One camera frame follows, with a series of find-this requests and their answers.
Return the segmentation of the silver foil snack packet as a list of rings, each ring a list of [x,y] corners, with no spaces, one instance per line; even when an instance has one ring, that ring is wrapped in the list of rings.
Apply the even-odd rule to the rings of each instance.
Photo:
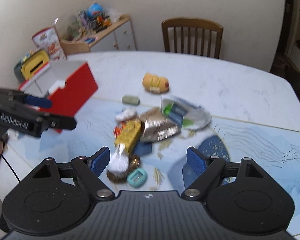
[[[162,114],[159,107],[139,115],[142,124],[140,142],[159,142],[181,133],[181,128]]]

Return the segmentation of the brown wooden chair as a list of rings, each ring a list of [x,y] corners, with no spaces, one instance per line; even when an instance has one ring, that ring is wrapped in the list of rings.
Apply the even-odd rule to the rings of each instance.
[[[219,58],[223,26],[201,18],[176,17],[162,21],[166,52]]]

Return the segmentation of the yellow cardboard box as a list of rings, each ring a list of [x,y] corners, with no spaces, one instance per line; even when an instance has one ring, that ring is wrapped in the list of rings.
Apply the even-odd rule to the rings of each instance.
[[[142,124],[139,120],[126,121],[126,127],[121,134],[115,138],[114,145],[124,144],[129,155],[133,154],[134,148],[141,137]]]

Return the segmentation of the blue globe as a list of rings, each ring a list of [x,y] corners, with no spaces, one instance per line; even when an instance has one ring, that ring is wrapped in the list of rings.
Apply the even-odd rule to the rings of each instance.
[[[96,18],[102,16],[103,8],[98,3],[94,3],[86,10],[86,13],[88,17]]]

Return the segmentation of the teal pencil sharpener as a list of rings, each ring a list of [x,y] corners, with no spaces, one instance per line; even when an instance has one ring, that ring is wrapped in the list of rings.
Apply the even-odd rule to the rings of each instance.
[[[143,168],[137,168],[127,177],[127,182],[134,188],[141,187],[147,180],[147,172]]]

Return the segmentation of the orange red rubber keychain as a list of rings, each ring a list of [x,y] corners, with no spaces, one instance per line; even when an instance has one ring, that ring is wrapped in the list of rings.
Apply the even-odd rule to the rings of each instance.
[[[125,127],[126,127],[126,122],[118,123],[113,130],[114,137],[117,138]]]

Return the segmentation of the wooden white cabinet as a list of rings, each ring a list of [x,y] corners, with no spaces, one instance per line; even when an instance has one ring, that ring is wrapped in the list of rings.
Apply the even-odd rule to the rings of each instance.
[[[61,40],[66,56],[101,51],[137,50],[130,17],[121,15],[120,19],[98,33],[84,36],[79,41]]]

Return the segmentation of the gold brown scrunchie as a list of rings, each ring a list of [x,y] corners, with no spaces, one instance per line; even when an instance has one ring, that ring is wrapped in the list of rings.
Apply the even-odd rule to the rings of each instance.
[[[119,183],[119,184],[124,183],[127,180],[128,175],[131,174],[140,166],[141,166],[140,157],[134,154],[129,157],[128,167],[124,171],[119,172],[118,174],[114,174],[113,172],[107,170],[106,175],[107,178],[112,183]]]

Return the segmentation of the grey green soap bar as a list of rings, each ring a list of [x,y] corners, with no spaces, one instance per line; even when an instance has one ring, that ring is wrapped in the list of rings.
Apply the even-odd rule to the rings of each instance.
[[[138,106],[140,104],[140,98],[138,96],[133,95],[124,95],[121,101],[125,105]]]

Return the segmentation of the orange capybara squishy toy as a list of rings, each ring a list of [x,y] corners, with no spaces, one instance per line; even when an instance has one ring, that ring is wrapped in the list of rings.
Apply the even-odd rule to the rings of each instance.
[[[153,94],[162,94],[169,91],[170,83],[166,77],[146,73],[143,77],[144,89]]]

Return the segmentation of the red white snack bag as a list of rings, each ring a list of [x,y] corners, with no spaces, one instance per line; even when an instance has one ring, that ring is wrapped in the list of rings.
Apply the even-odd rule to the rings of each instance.
[[[52,61],[66,60],[59,35],[55,27],[47,27],[32,36],[34,45],[45,50]]]

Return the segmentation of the red white cardboard box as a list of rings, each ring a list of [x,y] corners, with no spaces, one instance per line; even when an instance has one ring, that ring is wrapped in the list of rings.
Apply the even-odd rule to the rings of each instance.
[[[19,90],[51,100],[51,108],[38,110],[73,117],[98,90],[98,85],[86,61],[50,61],[24,81]]]

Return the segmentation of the silver white foil sachet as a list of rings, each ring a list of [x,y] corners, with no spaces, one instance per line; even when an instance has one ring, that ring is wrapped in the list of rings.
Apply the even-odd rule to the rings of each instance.
[[[110,154],[108,170],[113,174],[125,172],[129,167],[129,154],[124,144],[118,144],[115,152]]]

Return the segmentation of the white blue tissue pack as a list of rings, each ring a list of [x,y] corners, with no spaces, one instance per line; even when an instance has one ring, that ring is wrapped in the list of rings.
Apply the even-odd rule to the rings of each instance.
[[[192,131],[204,129],[212,119],[203,106],[176,96],[161,97],[161,112],[180,128]]]

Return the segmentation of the blue patterned table mat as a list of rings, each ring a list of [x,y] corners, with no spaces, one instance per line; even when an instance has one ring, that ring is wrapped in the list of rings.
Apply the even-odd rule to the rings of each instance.
[[[11,131],[6,158],[23,179],[46,157],[64,163],[79,155],[90,156],[104,146],[114,152],[115,116],[123,108],[120,102],[93,98],[77,113],[73,131],[50,129],[39,139]],[[300,239],[300,132],[215,116],[200,131],[182,130],[142,150],[141,166],[147,180],[141,189],[181,192],[189,186],[196,178],[186,162],[190,146],[230,162],[254,159],[293,198],[295,212],[288,232]]]

